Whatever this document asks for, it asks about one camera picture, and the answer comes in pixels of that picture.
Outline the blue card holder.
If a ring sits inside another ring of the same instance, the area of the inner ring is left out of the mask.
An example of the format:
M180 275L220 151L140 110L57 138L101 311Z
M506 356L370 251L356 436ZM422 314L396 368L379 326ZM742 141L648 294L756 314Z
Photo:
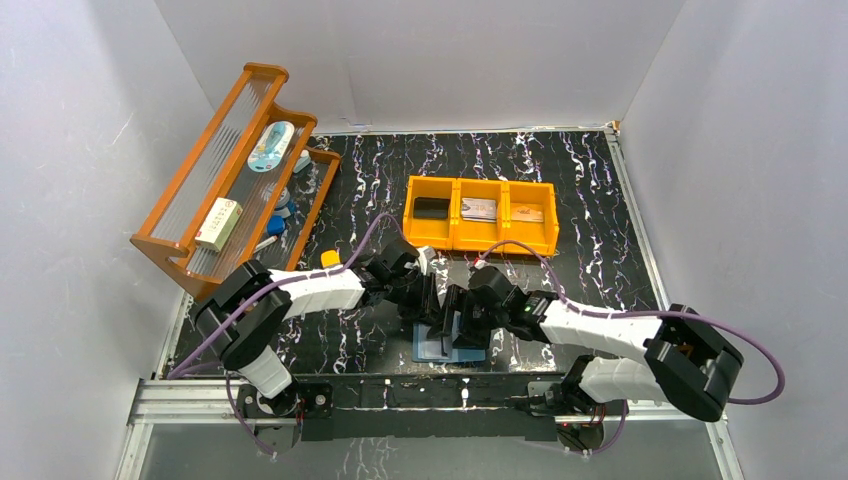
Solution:
M458 328L454 327L450 337L428 339L431 327L416 323L413 328L412 361L417 363L473 363L483 362L487 357L485 349L456 348L453 341L458 338Z

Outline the yellow three-compartment bin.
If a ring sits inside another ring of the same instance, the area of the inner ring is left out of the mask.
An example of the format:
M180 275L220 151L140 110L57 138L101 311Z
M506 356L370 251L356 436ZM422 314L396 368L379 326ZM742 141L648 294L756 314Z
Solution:
M449 198L449 219L414 219L413 200L417 197ZM497 221L487 223L461 219L460 200L463 197L495 199ZM510 210L515 203L541 205L545 221L512 221ZM407 241L416 247L483 252L502 242L501 246L495 247L497 252L524 254L526 250L514 244L520 242L543 256L551 256L556 251L559 232L556 191L551 183L434 176L408 178L403 233Z

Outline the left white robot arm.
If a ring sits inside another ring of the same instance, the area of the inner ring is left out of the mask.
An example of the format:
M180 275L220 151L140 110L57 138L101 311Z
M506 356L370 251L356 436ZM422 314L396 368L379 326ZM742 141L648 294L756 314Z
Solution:
M435 277L429 270L435 251L402 238L376 255L309 271L277 271L257 260L238 267L206 300L190 310L203 336L227 372L252 387L259 409L287 417L315 406L314 398L270 346L286 320L330 310L357 310L388 301L404 314L438 312Z

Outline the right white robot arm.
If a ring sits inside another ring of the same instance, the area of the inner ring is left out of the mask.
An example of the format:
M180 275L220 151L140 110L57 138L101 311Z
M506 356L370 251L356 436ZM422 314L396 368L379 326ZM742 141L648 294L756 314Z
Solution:
M592 310L551 291L524 291L493 266L474 271L465 287L448 287L434 327L456 348L484 348L503 328L525 341L589 349L560 383L529 394L524 407L538 415L652 401L715 422L744 364L736 347L683 305L658 314Z

